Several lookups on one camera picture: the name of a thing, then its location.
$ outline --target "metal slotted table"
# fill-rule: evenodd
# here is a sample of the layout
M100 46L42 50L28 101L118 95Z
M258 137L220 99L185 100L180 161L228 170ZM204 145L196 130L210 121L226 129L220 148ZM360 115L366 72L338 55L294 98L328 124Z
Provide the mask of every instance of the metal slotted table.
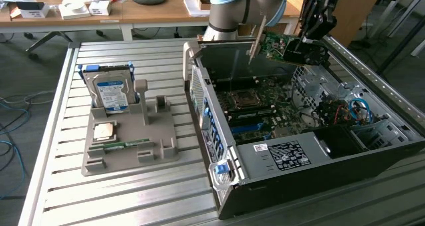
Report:
M182 81L182 44L194 39L69 46L20 217L26 225L401 225L425 215L425 154L378 177L230 220L217 219ZM149 81L146 99L172 103L180 160L84 177L90 97L77 64L125 64ZM332 60L344 81L350 76Z

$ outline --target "floor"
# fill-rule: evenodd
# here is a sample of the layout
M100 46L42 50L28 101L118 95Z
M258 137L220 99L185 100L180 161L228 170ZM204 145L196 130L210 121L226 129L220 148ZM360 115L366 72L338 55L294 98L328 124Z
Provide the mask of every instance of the floor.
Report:
M383 11L383 6L377 6L367 19L369 22L374 22ZM367 61L367 64L375 68L371 64L370 57L375 61L377 65L382 63L385 58L390 55L391 50L405 37L406 33L411 29L414 23L418 21L417 17L410 17L403 25L403 28L397 32L394 38L385 41L386 45L381 45L375 39L370 39L371 47L369 49L358 50L358 45L352 45L352 50L358 57ZM145 38L173 38L173 28L161 28L157 32L157 28L148 29L138 33ZM202 34L201 27L180 28L180 35L182 37L194 37L197 34ZM105 37L100 37L93 31L84 31L77 33L69 33L69 37L74 41L97 42L97 41L120 41L122 40L121 32L118 30L105 30ZM41 38L41 33L33 34L36 38ZM421 97L422 90L425 89L425 68L422 67L421 58L425 57L425 51L418 57L407 56L406 54L413 50L418 43L425 38L425 30L422 29L411 43L406 46L395 58L389 71L385 76L390 84L398 89L402 95L415 104L415 106L425 111L425 100ZM53 90L56 88L56 82L58 79L60 68L62 65L62 59L66 52L66 42L60 37L54 37L49 43L41 46L34 53L38 54L40 60L32 61L28 59L24 49L34 42L24 38L22 34L16 34L9 43L0 44L0 97L8 97L16 94L29 94L44 90ZM50 98L52 95L41 96L36 101L44 101ZM25 107L25 105L13 105L14 107ZM30 107L30 119L29 122L10 134L16 145L20 148L21 157L29 175L34 166L36 155L38 146L41 143L44 127L46 123L49 104L33 105ZM10 122L21 112L6 110L0 107L0 123L5 124ZM0 140L6 140L4 135L0 135ZM4 145L0 145L0 154L4 152ZM0 173L0 194L8 192L21 181L21 169L17 159ZM17 196L17 199L0 200L0 225L12 226L17 224L20 211L24 202L24 196L29 185L29 177L24 180L22 186L10 194Z

